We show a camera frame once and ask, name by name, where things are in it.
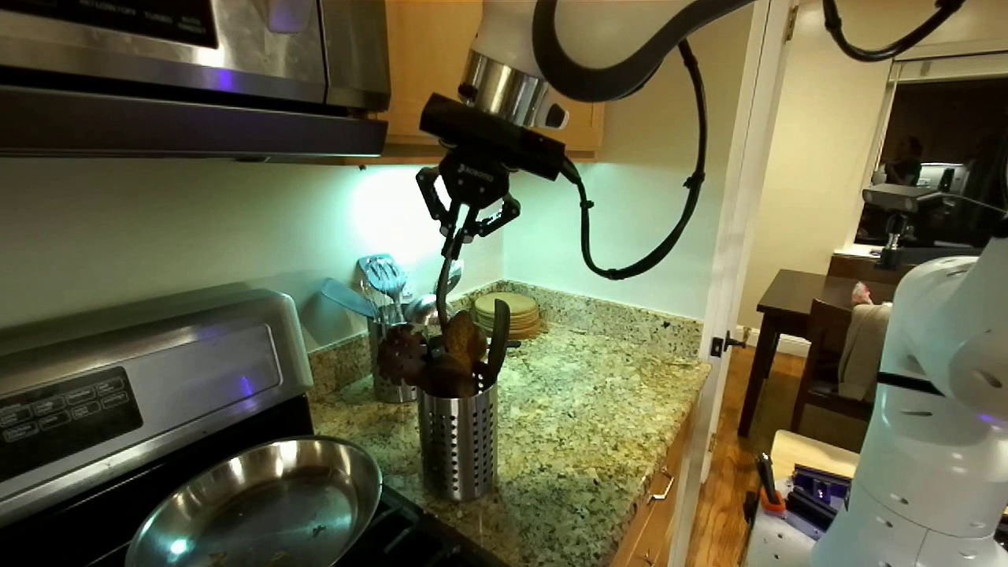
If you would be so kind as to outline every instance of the stove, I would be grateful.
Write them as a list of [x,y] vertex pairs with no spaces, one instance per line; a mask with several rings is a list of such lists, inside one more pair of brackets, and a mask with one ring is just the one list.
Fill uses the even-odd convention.
[[[124,565],[193,475],[313,434],[293,300],[220,285],[0,335],[0,542],[24,565]],[[339,565],[497,565],[385,484]]]

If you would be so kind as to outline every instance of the white wall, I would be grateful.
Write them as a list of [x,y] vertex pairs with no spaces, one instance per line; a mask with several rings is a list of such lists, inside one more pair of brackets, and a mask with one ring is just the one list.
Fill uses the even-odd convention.
[[[218,283],[308,302],[394,253],[429,294],[441,235],[415,167],[233,160],[0,160],[0,328]],[[500,238],[467,250],[461,291],[500,277]],[[325,313],[318,344],[359,321]]]
[[[932,0],[839,3],[854,44],[883,46],[923,23]],[[1004,0],[970,0],[915,52],[1008,46]],[[779,268],[826,270],[859,217],[859,186],[873,165],[887,62],[847,61],[822,28],[822,3],[803,0],[781,84],[779,127],[755,217],[740,321],[758,323],[755,302]]]
[[[748,28],[750,9],[740,9],[690,37],[710,96],[710,176],[681,245],[644,277],[601,279],[579,258],[575,188],[565,180],[522,176],[516,181],[522,217],[505,245],[508,277],[696,321],[705,319]],[[677,52],[664,61],[644,90],[607,105],[605,133],[598,165],[582,167],[596,201],[591,253],[601,268],[625,268],[664,238],[687,197],[685,180],[694,172],[696,156],[696,109]]]

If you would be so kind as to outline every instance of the microwave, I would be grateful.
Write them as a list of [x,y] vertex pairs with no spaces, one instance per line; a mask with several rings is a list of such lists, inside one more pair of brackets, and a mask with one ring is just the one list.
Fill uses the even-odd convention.
[[377,155],[386,93],[380,0],[0,0],[0,155]]

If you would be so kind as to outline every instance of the frying pan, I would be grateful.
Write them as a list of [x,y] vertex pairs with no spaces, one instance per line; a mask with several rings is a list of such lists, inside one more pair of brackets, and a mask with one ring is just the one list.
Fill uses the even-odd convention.
[[339,439],[250,447],[175,487],[126,565],[337,565],[373,523],[380,468]]

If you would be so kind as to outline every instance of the kitchen counter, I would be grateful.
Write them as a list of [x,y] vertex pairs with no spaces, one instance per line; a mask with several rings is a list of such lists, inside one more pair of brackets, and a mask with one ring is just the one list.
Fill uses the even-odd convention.
[[318,381],[321,434],[365,447],[385,483],[505,565],[607,565],[632,500],[685,424],[705,364],[628,335],[565,332],[511,346],[497,379],[497,495],[424,495],[415,402],[380,402],[373,381]]

